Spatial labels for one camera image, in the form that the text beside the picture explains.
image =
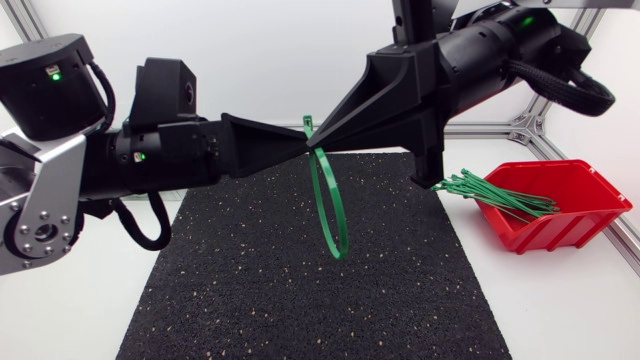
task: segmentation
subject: zip tie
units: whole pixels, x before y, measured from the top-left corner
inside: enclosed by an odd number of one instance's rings
[[[306,115],[303,118],[304,133],[307,138],[311,138],[313,135],[313,120],[310,115]],[[322,172],[327,180],[327,187],[331,194],[331,201],[333,201],[333,209],[336,213],[336,222],[338,223],[338,232],[340,234],[340,249],[333,240],[331,230],[329,229],[329,222],[327,221],[327,213],[324,208],[324,202],[322,201],[322,192],[320,191],[320,176],[318,175],[318,162],[322,167]],[[311,180],[313,181],[313,191],[316,194],[316,204],[318,205],[318,215],[320,217],[320,224],[322,224],[322,232],[327,240],[329,251],[334,258],[340,260],[347,256],[349,252],[349,236],[347,232],[347,218],[344,213],[344,206],[342,205],[342,197],[340,196],[340,190],[338,190],[338,183],[336,177],[333,174],[329,159],[322,148],[316,148],[309,152],[309,165],[311,166]]]
[[[431,189],[445,190],[451,194],[461,195],[465,199],[481,201],[526,223],[529,223],[529,220],[510,210],[519,210],[534,218],[560,212],[558,203],[551,198],[499,188],[467,169],[462,169],[461,173],[462,177],[451,175],[450,179],[441,181]]]

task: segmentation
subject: metal bracket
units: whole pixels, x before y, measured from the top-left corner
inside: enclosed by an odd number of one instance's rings
[[[527,146],[531,141],[531,134],[526,130],[525,131],[514,130],[511,132],[511,134],[509,134],[508,139],[515,141],[517,143],[520,143],[524,146]]]
[[[18,128],[5,138],[12,133],[39,149],[33,155],[41,164],[29,192],[0,203],[0,221],[12,226],[0,247],[0,275],[50,264],[71,250],[86,148],[83,134],[36,142]]]

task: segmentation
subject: speckled mat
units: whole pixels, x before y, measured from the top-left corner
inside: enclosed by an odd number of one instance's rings
[[[119,359],[507,359],[438,197],[407,154],[333,155],[351,251],[334,260],[306,156],[191,190]]]

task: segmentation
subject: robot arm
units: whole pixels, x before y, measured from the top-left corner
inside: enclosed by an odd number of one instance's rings
[[[153,58],[138,68],[129,120],[108,131],[115,97],[81,35],[1,52],[0,101],[18,128],[0,139],[0,275],[63,257],[84,214],[115,211],[138,244],[160,250],[171,229],[159,191],[246,177],[316,147],[404,147],[416,156],[412,180],[429,187],[443,177],[447,121],[519,78],[590,115],[613,104],[606,88],[579,71],[586,39],[546,9],[500,3],[453,22],[455,1],[393,4],[394,43],[368,55],[362,79],[308,141],[302,132],[229,114],[199,117],[196,77],[180,60]],[[120,201],[133,193],[149,194],[158,239],[146,238]]]
[[[573,9],[635,9],[640,10],[640,0],[513,0],[524,7],[573,8]]]

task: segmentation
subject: red bin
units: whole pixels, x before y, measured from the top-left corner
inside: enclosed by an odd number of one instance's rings
[[[485,180],[495,186],[546,196],[558,202],[560,214],[531,220],[516,219],[478,202],[491,227],[509,251],[553,251],[561,246],[581,248],[633,205],[604,177],[582,160],[513,162],[498,167]]]

